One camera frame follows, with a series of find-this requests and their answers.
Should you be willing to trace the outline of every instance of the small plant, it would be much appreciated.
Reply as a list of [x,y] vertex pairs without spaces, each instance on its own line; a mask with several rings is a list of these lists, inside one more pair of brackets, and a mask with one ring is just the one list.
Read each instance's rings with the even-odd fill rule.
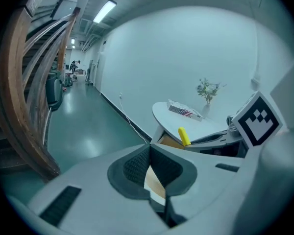
[[220,83],[210,83],[208,82],[207,78],[204,78],[203,80],[200,79],[199,81],[200,85],[196,87],[196,90],[198,92],[198,95],[203,96],[205,98],[207,104],[210,104],[212,98],[217,95],[218,90],[226,86],[220,86]]

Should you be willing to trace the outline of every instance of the ceiling light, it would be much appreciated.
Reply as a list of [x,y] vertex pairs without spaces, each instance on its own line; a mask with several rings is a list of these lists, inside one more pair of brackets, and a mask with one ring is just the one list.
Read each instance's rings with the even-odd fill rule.
[[117,5],[116,2],[108,0],[108,2],[101,8],[96,17],[94,18],[95,23],[100,23],[101,20]]

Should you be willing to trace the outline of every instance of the green floor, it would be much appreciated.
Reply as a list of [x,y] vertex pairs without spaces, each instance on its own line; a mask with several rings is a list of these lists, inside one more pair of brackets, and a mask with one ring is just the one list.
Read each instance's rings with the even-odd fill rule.
[[[61,173],[76,163],[144,143],[126,121],[79,77],[51,115],[48,150]],[[1,176],[5,192],[27,203],[44,183],[33,171]]]

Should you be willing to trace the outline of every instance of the cable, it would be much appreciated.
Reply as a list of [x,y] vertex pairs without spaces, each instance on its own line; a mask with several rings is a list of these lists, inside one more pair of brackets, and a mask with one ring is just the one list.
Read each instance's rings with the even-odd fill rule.
[[122,103],[121,103],[121,99],[120,99],[120,98],[119,98],[119,101],[120,101],[120,105],[121,105],[121,108],[122,108],[122,112],[123,112],[123,114],[125,115],[126,119],[128,120],[129,125],[132,126],[132,128],[134,129],[134,131],[136,131],[137,135],[140,136],[141,139],[144,140],[145,143],[147,143],[146,140],[145,140],[145,139],[144,139],[144,138],[138,133],[138,131],[137,131],[137,130],[134,128],[134,126],[131,124],[131,120],[129,120],[129,118],[127,117],[127,115],[126,115],[126,113],[125,113],[125,111],[124,111],[124,109],[123,109],[123,105],[122,105]]

